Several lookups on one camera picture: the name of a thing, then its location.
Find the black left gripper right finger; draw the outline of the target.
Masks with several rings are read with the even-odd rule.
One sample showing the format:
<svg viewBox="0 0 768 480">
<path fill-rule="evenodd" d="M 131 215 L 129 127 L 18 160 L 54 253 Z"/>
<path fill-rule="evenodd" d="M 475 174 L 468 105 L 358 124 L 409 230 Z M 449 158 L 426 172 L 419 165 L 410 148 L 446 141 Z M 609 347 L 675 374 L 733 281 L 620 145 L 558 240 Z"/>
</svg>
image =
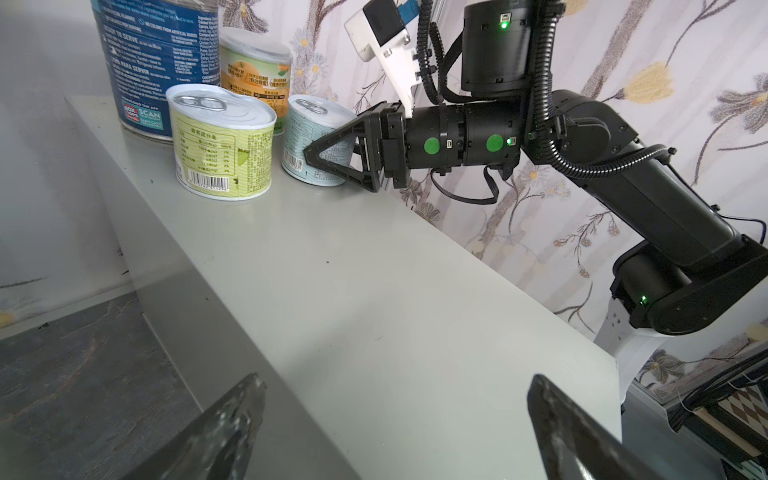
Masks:
<svg viewBox="0 0 768 480">
<path fill-rule="evenodd" d="M 542 374 L 533 376 L 527 408 L 549 480 L 660 477 Z"/>
</svg>

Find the green labelled white can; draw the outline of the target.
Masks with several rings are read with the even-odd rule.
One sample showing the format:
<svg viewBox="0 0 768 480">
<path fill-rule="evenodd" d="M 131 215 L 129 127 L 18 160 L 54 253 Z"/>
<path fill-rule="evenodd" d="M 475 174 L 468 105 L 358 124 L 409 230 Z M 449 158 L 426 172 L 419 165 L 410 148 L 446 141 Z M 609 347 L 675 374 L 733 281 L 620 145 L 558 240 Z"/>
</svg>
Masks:
<svg viewBox="0 0 768 480">
<path fill-rule="evenodd" d="M 256 198 L 271 186 L 277 114 L 268 104 L 207 84 L 166 91 L 176 178 L 215 200 Z"/>
</svg>

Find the orange can with plastic lid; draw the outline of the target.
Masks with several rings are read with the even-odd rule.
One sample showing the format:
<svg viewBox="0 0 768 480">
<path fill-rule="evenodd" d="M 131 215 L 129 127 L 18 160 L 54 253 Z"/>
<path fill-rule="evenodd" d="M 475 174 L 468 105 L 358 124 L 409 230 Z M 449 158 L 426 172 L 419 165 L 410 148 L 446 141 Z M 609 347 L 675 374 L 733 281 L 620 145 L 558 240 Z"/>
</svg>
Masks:
<svg viewBox="0 0 768 480">
<path fill-rule="evenodd" d="M 274 134 L 283 134 L 289 115 L 293 60 L 290 49 L 234 27 L 220 28 L 219 45 L 221 86 L 268 104 L 277 115 Z"/>
</svg>

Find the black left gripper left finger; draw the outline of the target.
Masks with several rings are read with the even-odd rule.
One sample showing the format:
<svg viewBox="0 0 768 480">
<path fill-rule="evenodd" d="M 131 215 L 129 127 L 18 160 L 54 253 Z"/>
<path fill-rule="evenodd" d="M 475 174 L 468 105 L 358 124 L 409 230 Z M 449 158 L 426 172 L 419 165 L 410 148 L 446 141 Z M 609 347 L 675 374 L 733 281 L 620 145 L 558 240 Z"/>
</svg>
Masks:
<svg viewBox="0 0 768 480">
<path fill-rule="evenodd" d="M 125 475 L 127 479 L 243 479 L 263 422 L 267 387 L 255 373 Z"/>
</svg>

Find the blue labelled tin can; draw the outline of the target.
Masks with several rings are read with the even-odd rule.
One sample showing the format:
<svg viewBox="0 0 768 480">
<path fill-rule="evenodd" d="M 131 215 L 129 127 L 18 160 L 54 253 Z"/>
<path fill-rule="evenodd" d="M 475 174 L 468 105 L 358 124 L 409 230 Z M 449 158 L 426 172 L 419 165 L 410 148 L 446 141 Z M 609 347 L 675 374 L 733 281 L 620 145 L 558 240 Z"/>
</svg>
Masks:
<svg viewBox="0 0 768 480">
<path fill-rule="evenodd" d="M 220 84 L 218 3 L 98 0 L 91 7 L 121 124 L 170 142 L 166 91 Z"/>
</svg>

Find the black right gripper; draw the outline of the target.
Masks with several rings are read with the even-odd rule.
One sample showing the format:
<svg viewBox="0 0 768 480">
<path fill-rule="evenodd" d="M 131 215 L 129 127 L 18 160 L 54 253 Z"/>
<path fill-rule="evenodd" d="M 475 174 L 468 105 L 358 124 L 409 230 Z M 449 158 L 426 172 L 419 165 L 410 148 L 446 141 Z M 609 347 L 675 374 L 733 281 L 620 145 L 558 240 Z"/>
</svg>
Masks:
<svg viewBox="0 0 768 480">
<path fill-rule="evenodd" d="M 306 164 L 368 191 L 385 179 L 407 186 L 406 120 L 400 102 L 380 102 L 303 150 Z"/>
</svg>

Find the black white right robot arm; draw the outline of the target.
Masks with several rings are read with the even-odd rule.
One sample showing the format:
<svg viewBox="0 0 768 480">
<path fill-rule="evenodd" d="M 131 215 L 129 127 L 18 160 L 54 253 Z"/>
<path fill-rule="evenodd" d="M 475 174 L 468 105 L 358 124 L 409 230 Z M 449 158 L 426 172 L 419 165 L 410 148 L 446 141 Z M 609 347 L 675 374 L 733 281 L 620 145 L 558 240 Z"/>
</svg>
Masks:
<svg viewBox="0 0 768 480">
<path fill-rule="evenodd" d="M 522 157 L 549 166 L 641 237 L 614 263 L 595 343 L 627 390 L 669 338 L 698 332 L 767 275 L 764 244 L 739 233 L 674 170 L 674 149 L 647 146 L 611 107 L 552 86 L 561 1 L 466 6 L 444 48 L 432 5 L 410 35 L 390 1 L 366 3 L 345 25 L 359 57 L 377 59 L 398 95 L 312 141 L 305 163 L 377 192 L 414 170 L 431 178 L 479 166 L 490 194 Z"/>
</svg>

